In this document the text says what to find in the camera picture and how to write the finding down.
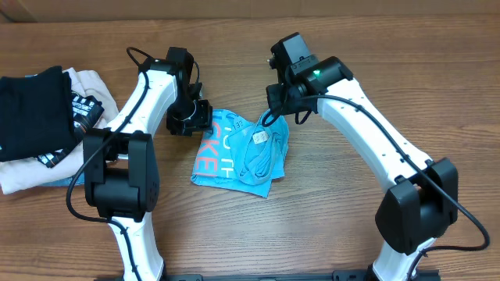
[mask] label tag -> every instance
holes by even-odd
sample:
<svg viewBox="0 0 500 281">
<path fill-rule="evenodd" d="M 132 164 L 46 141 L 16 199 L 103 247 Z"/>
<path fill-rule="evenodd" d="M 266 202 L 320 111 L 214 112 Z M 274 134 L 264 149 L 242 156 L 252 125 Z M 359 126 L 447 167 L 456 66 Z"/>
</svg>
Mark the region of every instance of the label tag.
<svg viewBox="0 0 500 281">
<path fill-rule="evenodd" d="M 237 118 L 234 119 L 233 121 L 233 128 L 236 131 L 239 131 L 240 129 L 243 129 L 243 121 L 244 119 L 238 116 Z"/>
<path fill-rule="evenodd" d="M 269 136 L 267 135 L 266 131 L 255 133 L 252 137 L 253 137 L 253 142 L 255 144 L 263 143 L 269 139 Z"/>
</svg>

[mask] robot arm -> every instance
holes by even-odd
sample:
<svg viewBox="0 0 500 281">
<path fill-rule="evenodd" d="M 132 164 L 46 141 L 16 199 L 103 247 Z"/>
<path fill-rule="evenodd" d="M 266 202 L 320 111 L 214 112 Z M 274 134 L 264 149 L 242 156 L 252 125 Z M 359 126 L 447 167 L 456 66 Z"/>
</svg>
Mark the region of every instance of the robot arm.
<svg viewBox="0 0 500 281">
<path fill-rule="evenodd" d="M 152 226 L 160 186 L 152 138 L 165 114 L 167 129 L 175 135 L 212 129 L 212 107 L 199 99 L 202 85 L 198 79 L 189 84 L 194 63 L 183 48 L 170 48 L 166 59 L 147 57 L 138 65 L 137 86 L 119 115 L 108 128 L 90 130 L 84 138 L 84 160 L 90 161 L 85 168 L 85 197 L 102 218 L 112 220 L 109 225 L 122 255 L 124 281 L 158 281 L 166 274 Z M 99 150 L 130 114 L 127 125 Z M 118 158 L 128 159 L 128 170 L 106 166 L 106 161 Z"/>
<path fill-rule="evenodd" d="M 271 108 L 267 117 L 274 115 L 276 119 L 279 115 L 307 112 L 307 119 L 315 112 L 347 137 L 385 193 L 375 218 L 385 241 L 365 276 L 369 280 L 407 280 L 419 252 L 430 247 L 456 221 L 457 208 L 432 190 L 402 155 L 456 200 L 455 166 L 448 159 L 434 163 L 429 155 L 407 141 L 373 106 L 352 72 L 339 59 L 331 57 L 320 62 L 299 34 L 280 40 L 271 52 L 273 57 L 269 63 L 271 69 L 277 69 L 279 83 L 266 89 Z M 404 153 L 396 149 L 365 112 L 387 131 Z M 299 122 L 296 116 L 295 122 L 302 124 L 305 119 Z M 420 279 L 434 280 L 435 277 L 422 275 Z"/>
<path fill-rule="evenodd" d="M 384 118 L 364 94 L 356 79 L 343 79 L 330 85 L 327 90 L 328 95 L 336 95 L 363 106 L 377 118 L 421 169 L 427 167 L 426 163 L 431 161 L 429 155 L 413 146 Z M 401 155 L 394 146 L 364 114 L 341 101 L 321 98 L 318 99 L 317 105 L 320 116 L 338 128 L 365 160 L 384 193 L 397 184 L 397 177 L 410 178 L 415 175 L 415 170 L 407 162 L 401 161 Z M 434 241 L 435 238 L 429 238 L 411 254 L 399 253 L 384 241 L 382 251 L 373 263 L 373 273 L 383 281 L 405 280 L 418 251 L 430 247 Z"/>
</svg>

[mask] wooden table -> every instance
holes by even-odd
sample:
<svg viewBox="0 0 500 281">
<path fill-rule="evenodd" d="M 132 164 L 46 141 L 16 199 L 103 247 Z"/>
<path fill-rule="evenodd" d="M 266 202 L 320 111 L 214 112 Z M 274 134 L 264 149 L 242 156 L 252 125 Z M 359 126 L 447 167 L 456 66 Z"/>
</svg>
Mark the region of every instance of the wooden table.
<svg viewBox="0 0 500 281">
<path fill-rule="evenodd" d="M 135 46 L 163 57 L 187 48 L 201 66 L 205 96 L 256 121 L 276 82 L 270 47 L 295 31 L 320 58 L 336 55 L 372 102 L 434 159 L 460 174 L 459 200 L 487 227 L 479 253 L 437 252 L 421 268 L 445 280 L 500 279 L 500 17 L 367 16 L 281 20 L 171 20 L 0 25 L 0 75 L 49 66 L 99 72 L 123 106 L 137 81 L 125 53 Z M 162 174 L 154 211 L 168 271 L 207 276 L 364 269 L 382 238 L 374 215 L 383 197 L 363 160 L 330 124 L 312 116 L 290 124 L 286 177 L 269 198 L 190 183 L 200 134 L 155 137 Z M 92 280 L 123 270 L 108 226 L 75 219 L 64 188 L 0 196 L 1 280 Z M 82 188 L 77 210 L 96 215 Z M 462 215 L 438 244 L 480 244 Z"/>
</svg>

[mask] black cloth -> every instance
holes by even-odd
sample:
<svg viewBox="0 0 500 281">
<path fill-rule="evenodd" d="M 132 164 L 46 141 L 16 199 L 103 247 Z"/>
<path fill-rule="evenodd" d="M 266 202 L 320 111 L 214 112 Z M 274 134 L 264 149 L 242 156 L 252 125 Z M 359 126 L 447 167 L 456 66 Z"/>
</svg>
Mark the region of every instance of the black cloth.
<svg viewBox="0 0 500 281">
<path fill-rule="evenodd" d="M 61 66 L 0 79 L 0 162 L 76 146 L 71 79 Z"/>
<path fill-rule="evenodd" d="M 75 129 L 75 138 L 80 143 L 84 139 L 85 133 L 95 126 L 99 121 L 104 108 L 102 103 L 94 98 L 94 96 L 82 97 L 76 91 L 72 93 L 73 105 L 73 126 Z M 47 166 L 54 168 L 61 162 L 76 146 L 64 148 L 59 151 L 54 151 L 44 155 L 39 155 L 37 160 Z"/>
</svg>

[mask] black mounting base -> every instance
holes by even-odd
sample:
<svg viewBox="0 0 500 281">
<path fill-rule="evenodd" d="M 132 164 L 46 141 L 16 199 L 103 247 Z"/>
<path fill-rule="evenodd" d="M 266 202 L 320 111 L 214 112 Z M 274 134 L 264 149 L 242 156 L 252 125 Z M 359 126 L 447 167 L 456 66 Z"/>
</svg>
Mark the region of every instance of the black mounting base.
<svg viewBox="0 0 500 281">
<path fill-rule="evenodd" d="M 336 270 L 332 274 L 283 274 L 267 276 L 208 276 L 199 274 L 164 275 L 160 281 L 378 281 L 370 278 L 366 270 Z M 98 279 L 95 281 L 123 281 L 117 279 Z M 441 281 L 438 270 L 418 271 L 417 277 L 412 281 Z"/>
</svg>

